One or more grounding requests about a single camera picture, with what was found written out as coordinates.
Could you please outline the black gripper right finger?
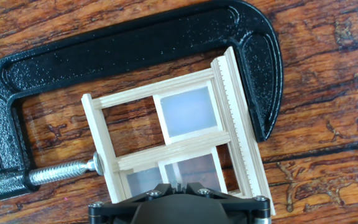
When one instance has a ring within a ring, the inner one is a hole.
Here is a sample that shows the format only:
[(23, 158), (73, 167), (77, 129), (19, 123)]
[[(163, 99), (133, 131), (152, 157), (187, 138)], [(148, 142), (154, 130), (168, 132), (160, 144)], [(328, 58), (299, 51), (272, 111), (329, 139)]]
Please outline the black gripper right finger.
[(263, 195), (256, 195), (251, 198), (241, 198), (220, 191), (204, 187), (199, 182), (187, 184), (180, 190), (180, 193), (207, 198), (210, 202), (220, 204), (226, 215), (244, 212), (247, 223), (268, 223), (272, 222), (271, 200)]

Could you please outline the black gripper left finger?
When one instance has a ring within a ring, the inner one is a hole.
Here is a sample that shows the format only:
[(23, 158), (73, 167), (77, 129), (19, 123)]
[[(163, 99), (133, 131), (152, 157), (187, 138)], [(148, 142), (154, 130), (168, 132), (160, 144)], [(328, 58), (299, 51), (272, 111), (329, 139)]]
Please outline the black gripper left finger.
[(113, 223), (118, 216), (133, 217), (144, 203), (177, 193), (177, 186), (158, 184), (154, 189), (136, 195), (119, 203), (93, 202), (88, 205), (88, 220), (91, 224)]

